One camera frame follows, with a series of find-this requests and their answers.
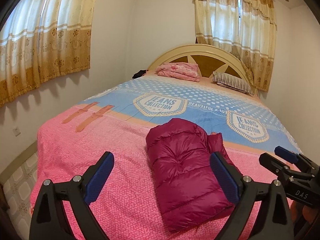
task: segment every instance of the pink bedspread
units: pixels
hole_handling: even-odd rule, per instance
[[[90,205],[98,222],[113,240],[212,240],[227,218],[209,221],[188,231],[170,234],[162,221],[154,191],[151,170],[146,153],[146,135],[150,128],[122,121],[105,114],[89,124],[82,132],[76,126],[94,112],[89,110],[72,121],[62,120],[76,112],[74,106],[46,122],[38,133],[38,182],[31,194],[34,206],[42,182],[70,180],[82,175],[97,162],[105,151],[115,156],[115,166],[98,200]],[[230,159],[243,174],[254,180],[270,183],[275,175],[259,165],[256,154],[226,148]],[[84,239],[72,215],[69,203],[65,204],[71,227],[77,239]],[[240,239],[247,239],[258,213],[256,203]]]

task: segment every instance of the blue gripper pad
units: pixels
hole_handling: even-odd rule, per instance
[[[115,163],[115,159],[112,153],[105,153],[97,162],[95,167],[97,171],[92,176],[88,184],[86,185],[86,195],[84,201],[89,205],[95,202],[106,183]]]
[[[238,185],[228,172],[225,165],[221,162],[215,153],[210,156],[210,167],[216,176],[223,193],[226,195],[229,202],[237,204],[240,201]]]
[[[282,148],[281,146],[278,146],[275,148],[275,154],[291,164],[298,162],[298,158],[295,153],[290,152],[290,151]]]

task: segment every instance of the metal screw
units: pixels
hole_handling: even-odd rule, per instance
[[[73,177],[73,181],[74,182],[79,182],[81,180],[81,176],[80,175],[76,175]]]
[[[245,182],[251,182],[251,181],[252,181],[252,179],[251,179],[249,176],[244,176],[244,177],[243,177],[243,180],[244,180]]]
[[[276,186],[280,186],[280,185],[281,185],[281,182],[280,182],[279,180],[277,180],[277,179],[274,180],[273,183],[274,183]]]
[[[51,183],[51,180],[46,179],[46,180],[43,182],[43,185],[48,186],[50,183]]]

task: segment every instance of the hand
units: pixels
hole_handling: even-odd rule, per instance
[[[298,211],[297,211],[297,202],[293,201],[292,205],[290,207],[290,211],[291,211],[291,217],[292,217],[292,221],[295,222],[297,220],[297,216],[298,216]],[[303,207],[302,210],[302,214],[303,217],[306,221],[308,221],[309,224],[312,224],[313,221],[315,220],[317,214],[318,214],[319,210],[318,209],[313,209],[307,206]]]

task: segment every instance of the tiled floor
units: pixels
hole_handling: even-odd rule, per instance
[[[31,214],[30,194],[37,181],[38,153],[33,154],[4,184],[4,194],[10,209],[8,214],[18,235],[29,239]]]

